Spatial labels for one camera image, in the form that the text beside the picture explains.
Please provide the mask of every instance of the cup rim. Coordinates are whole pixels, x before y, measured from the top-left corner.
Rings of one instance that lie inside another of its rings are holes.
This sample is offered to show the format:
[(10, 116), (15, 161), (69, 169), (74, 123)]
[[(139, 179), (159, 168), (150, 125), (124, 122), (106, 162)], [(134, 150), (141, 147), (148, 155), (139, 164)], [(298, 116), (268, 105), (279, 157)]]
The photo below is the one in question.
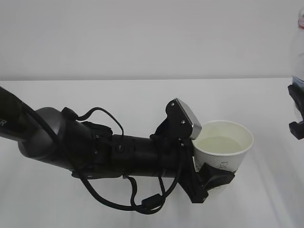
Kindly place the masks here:
[(213, 123), (213, 122), (226, 122), (226, 123), (232, 123), (232, 124), (236, 124), (236, 125), (238, 125), (238, 126), (244, 128), (247, 132), (249, 132), (249, 134), (250, 134), (250, 136), (251, 136), (251, 138), (252, 138), (251, 144), (250, 144), (246, 149), (244, 149), (244, 150), (242, 150), (242, 151), (239, 151), (239, 152), (235, 152), (235, 153), (212, 153), (212, 152), (204, 151), (204, 150), (202, 150), (201, 148), (198, 148), (197, 146), (195, 146), (194, 143), (192, 143), (193, 146), (194, 146), (197, 150), (199, 150), (199, 151), (201, 151), (201, 152), (203, 152), (203, 153), (209, 154), (209, 155), (213, 155), (213, 156), (230, 157), (230, 156), (235, 156), (235, 155), (239, 155), (239, 154), (245, 153), (246, 151), (248, 151), (248, 150), (252, 147), (253, 142), (254, 142), (254, 137), (253, 137), (253, 134), (252, 134), (245, 126), (241, 125), (240, 123), (237, 123), (237, 122), (234, 122), (234, 121), (229, 121), (229, 120), (212, 120), (212, 121), (209, 121), (209, 122), (204, 123), (204, 124), (202, 125), (202, 129), (203, 129), (203, 127), (204, 127), (205, 125), (207, 125), (207, 124), (209, 124), (209, 123)]

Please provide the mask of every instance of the screw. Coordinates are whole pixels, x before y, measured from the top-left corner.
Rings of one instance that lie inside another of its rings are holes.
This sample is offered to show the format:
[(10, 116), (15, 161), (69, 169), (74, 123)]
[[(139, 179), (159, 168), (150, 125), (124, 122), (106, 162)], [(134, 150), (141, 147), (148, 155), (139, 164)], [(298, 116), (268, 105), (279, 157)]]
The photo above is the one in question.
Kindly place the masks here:
[(122, 145), (118, 145), (116, 149), (117, 149), (118, 152), (123, 152), (124, 151), (124, 147)]

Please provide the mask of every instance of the white wall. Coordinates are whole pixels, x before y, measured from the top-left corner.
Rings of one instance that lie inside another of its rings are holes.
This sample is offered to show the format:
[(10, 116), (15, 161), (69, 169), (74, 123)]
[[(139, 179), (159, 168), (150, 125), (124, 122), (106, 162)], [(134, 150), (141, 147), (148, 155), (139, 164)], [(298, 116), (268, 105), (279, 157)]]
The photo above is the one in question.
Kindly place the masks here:
[(0, 79), (288, 76), (303, 0), (1, 0)]

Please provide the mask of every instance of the robotic arm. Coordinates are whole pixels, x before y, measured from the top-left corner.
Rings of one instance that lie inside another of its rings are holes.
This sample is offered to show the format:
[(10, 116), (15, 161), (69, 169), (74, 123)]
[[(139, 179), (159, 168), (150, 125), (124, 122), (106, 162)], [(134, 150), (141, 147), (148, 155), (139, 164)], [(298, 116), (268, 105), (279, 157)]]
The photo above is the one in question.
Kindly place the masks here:
[[(289, 85), (288, 86), (289, 95), (293, 98), (294, 104), (299, 110), (302, 118), (304, 118), (304, 93), (301, 88), (297, 85)], [(292, 122), (289, 124), (290, 132), (298, 139), (304, 138), (304, 121), (299, 123)]]
[[(122, 134), (113, 134), (107, 126), (85, 121), (94, 111), (108, 114), (120, 126)], [(203, 203), (208, 190), (228, 184), (234, 178), (233, 173), (206, 163), (196, 172), (191, 140), (197, 138), (201, 125), (178, 98), (167, 104), (166, 114), (167, 118), (150, 138), (126, 136), (119, 122), (103, 108), (93, 108), (83, 116), (69, 108), (62, 112), (51, 107), (34, 111), (0, 87), (1, 137), (17, 141), (20, 152), (28, 158), (71, 171), (102, 204), (142, 214), (159, 211), (177, 183), (192, 203)], [(130, 206), (107, 201), (88, 181), (121, 176), (132, 185)], [(158, 177), (162, 194), (136, 205), (137, 184), (131, 176)], [(164, 189), (162, 177), (174, 178), (168, 190)]]

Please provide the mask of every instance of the paper cup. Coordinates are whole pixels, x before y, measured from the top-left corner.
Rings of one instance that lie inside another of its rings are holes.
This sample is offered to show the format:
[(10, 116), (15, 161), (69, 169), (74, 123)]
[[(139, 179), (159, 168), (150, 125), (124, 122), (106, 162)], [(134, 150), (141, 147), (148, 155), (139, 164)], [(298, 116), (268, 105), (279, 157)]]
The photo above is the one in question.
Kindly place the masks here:
[[(231, 121), (211, 121), (202, 126), (193, 140), (195, 163), (198, 169), (204, 163), (214, 168), (236, 172), (253, 144), (253, 135), (244, 126)], [(222, 191), (224, 186), (209, 191)]]

